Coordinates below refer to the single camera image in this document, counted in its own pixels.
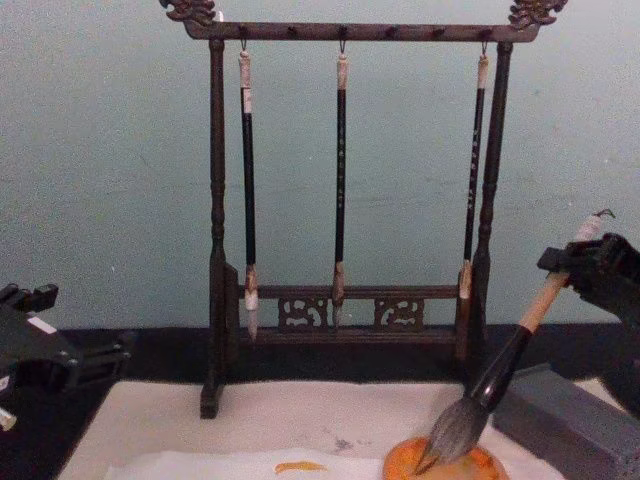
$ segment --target orange paint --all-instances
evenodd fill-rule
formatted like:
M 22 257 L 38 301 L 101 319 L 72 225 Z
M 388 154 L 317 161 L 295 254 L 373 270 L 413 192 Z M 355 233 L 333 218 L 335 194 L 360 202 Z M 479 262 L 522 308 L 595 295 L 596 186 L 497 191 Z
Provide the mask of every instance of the orange paint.
M 313 462 L 289 462 L 289 463 L 280 463 L 276 465 L 276 468 L 275 468 L 276 474 L 280 474 L 285 470 L 327 471 L 327 467 L 325 467 L 324 465 L 320 465 L 318 463 L 313 463 Z
M 427 439 L 417 437 L 393 447 L 384 461 L 384 480 L 509 480 L 500 462 L 479 447 L 454 463 L 436 465 L 415 475 L 426 446 Z

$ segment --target light blue wall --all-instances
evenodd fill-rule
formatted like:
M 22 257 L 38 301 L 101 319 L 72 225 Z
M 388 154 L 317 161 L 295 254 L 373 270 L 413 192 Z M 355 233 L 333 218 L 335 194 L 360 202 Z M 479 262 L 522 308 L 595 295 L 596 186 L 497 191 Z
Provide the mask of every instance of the light blue wall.
M 504 23 L 510 5 L 218 3 L 227 20 L 407 23 Z M 206 325 L 206 43 L 155 0 L 0 5 L 0 282 L 58 283 L 43 317 L 59 327 Z M 514 51 L 491 323 L 519 319 L 544 279 L 539 255 L 590 212 L 613 209 L 610 229 L 640 247 L 640 2 L 572 0 L 559 17 Z M 249 43 L 265 283 L 331 279 L 337 48 Z M 242 272 L 238 53 L 229 43 L 226 248 Z M 479 46 L 351 43 L 347 53 L 348 283 L 454 283 Z M 363 308 L 347 311 L 357 320 Z M 449 322 L 453 308 L 428 312 Z M 610 317 L 565 292 L 549 319 Z

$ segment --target carved dragon finial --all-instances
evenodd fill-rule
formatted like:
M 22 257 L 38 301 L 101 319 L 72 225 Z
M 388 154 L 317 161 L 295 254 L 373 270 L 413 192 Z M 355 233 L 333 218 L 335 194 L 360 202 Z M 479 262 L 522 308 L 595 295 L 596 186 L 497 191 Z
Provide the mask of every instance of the carved dragon finial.
M 191 21 L 208 27 L 216 16 L 213 0 L 160 0 L 160 5 L 164 8 L 173 5 L 173 10 L 167 12 L 167 17 L 174 22 Z
M 509 21 L 516 30 L 530 25 L 551 25 L 556 21 L 549 15 L 551 10 L 559 12 L 569 0 L 514 0 Z

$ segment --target carved wooden panel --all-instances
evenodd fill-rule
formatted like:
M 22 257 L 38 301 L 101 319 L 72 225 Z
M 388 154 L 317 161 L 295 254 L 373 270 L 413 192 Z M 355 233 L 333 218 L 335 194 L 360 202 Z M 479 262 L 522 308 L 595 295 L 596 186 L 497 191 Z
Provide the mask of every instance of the carved wooden panel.
M 374 302 L 376 330 L 420 331 L 424 328 L 423 299 L 376 298 Z
M 160 0 L 164 8 L 173 5 L 173 10 L 167 12 L 174 22 L 196 22 L 203 27 L 213 24 L 216 12 L 213 9 L 215 3 L 212 0 Z
M 278 328 L 289 332 L 326 329 L 328 303 L 326 298 L 279 298 Z
M 517 30 L 530 25 L 551 25 L 556 21 L 551 10 L 559 12 L 569 0 L 514 0 L 509 21 Z

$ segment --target wooden brush handle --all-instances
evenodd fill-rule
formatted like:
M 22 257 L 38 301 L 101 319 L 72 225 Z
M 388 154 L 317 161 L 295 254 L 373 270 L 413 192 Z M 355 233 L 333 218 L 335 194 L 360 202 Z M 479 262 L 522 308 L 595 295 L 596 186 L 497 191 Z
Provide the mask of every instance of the wooden brush handle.
M 600 218 L 602 213 L 603 212 L 600 212 L 587 218 L 580 227 L 580 230 L 578 230 L 574 241 L 584 242 L 595 238 L 602 225 L 602 219 Z M 520 326 L 534 333 L 549 311 L 549 307 L 551 307 L 558 293 L 560 293 L 560 290 L 567 284 L 568 279 L 568 273 L 551 273 L 522 316 Z
M 567 284 L 568 273 L 552 273 L 544 282 L 542 288 L 532 300 L 529 308 L 522 316 L 520 325 L 531 333 L 535 333 L 540 322 L 549 311 L 549 307 L 558 296 L 560 290 Z

